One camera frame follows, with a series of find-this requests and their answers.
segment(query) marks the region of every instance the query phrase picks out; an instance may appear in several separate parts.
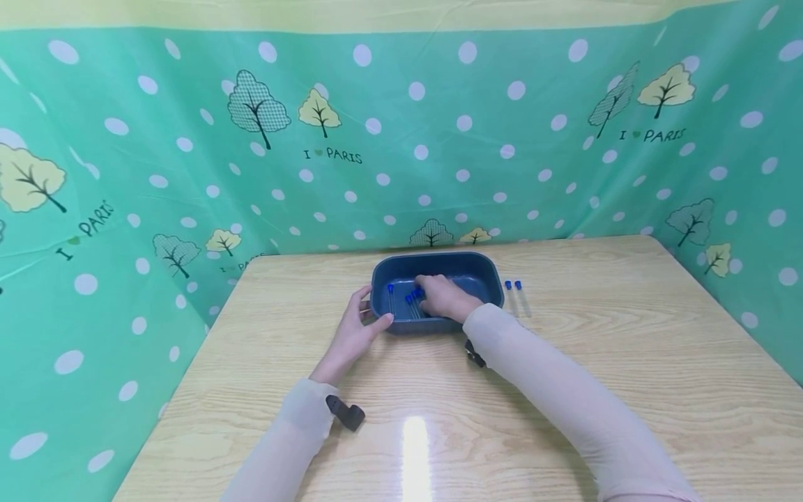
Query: sleeve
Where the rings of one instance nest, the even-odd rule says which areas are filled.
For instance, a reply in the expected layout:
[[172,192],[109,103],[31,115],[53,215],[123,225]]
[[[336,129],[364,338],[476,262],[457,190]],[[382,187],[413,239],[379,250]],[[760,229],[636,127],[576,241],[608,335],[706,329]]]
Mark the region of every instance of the sleeve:
[[231,480],[222,502],[293,502],[312,458],[329,436],[334,415],[326,397],[335,387],[299,380],[245,463]]
[[513,316],[485,304],[463,330],[487,367],[516,386],[580,453],[601,502],[700,502],[624,402]]

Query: light wood tabletop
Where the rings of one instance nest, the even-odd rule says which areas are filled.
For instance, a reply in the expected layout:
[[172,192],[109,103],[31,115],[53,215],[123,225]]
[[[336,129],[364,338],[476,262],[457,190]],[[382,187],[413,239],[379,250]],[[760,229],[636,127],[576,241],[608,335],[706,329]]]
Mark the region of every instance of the light wood tabletop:
[[[631,406],[704,500],[801,500],[803,391],[657,241],[471,249],[523,282],[520,322]],[[385,255],[251,262],[115,500],[218,500]],[[341,385],[365,423],[335,423],[299,500],[596,500],[567,441],[463,342],[380,337]]]

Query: green backdrop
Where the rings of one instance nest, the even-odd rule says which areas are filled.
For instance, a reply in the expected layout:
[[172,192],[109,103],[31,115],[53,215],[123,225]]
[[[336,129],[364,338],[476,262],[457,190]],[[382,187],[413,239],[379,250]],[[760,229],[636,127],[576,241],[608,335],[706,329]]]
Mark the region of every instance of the green backdrop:
[[109,500],[259,255],[653,235],[803,382],[801,19],[0,33],[0,498]]

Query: yellow tree print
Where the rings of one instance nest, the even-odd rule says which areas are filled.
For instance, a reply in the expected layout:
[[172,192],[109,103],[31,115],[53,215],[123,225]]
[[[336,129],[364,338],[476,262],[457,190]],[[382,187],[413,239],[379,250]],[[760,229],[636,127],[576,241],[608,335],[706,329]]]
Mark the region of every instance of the yellow tree print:
[[67,173],[28,150],[0,144],[0,198],[15,213],[26,213],[52,202],[62,213],[67,208],[53,198]]
[[229,256],[234,256],[231,254],[231,250],[239,246],[242,241],[239,235],[218,228],[212,233],[209,242],[206,243],[206,249],[218,252],[225,251],[229,253]]
[[695,86],[691,84],[691,73],[682,63],[675,64],[663,75],[650,82],[638,95],[638,102],[647,106],[657,106],[655,118],[661,116],[664,106],[675,106],[691,101],[695,97]]
[[324,131],[324,137],[329,137],[326,133],[326,128],[331,129],[340,126],[340,117],[329,106],[329,102],[320,95],[318,89],[315,88],[309,90],[307,100],[301,104],[299,120],[305,124],[320,127]]
[[481,243],[485,240],[491,240],[491,236],[482,227],[476,227],[460,238],[461,243],[469,244]]

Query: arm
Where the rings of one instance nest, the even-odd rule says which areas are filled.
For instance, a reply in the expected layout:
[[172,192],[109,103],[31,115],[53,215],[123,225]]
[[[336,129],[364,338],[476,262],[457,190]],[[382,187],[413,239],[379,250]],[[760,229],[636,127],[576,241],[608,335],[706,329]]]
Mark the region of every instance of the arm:
[[422,307],[462,322],[487,366],[566,436],[597,481],[599,500],[700,500],[647,425],[580,365],[501,308],[482,304],[448,280],[418,282],[427,296]]

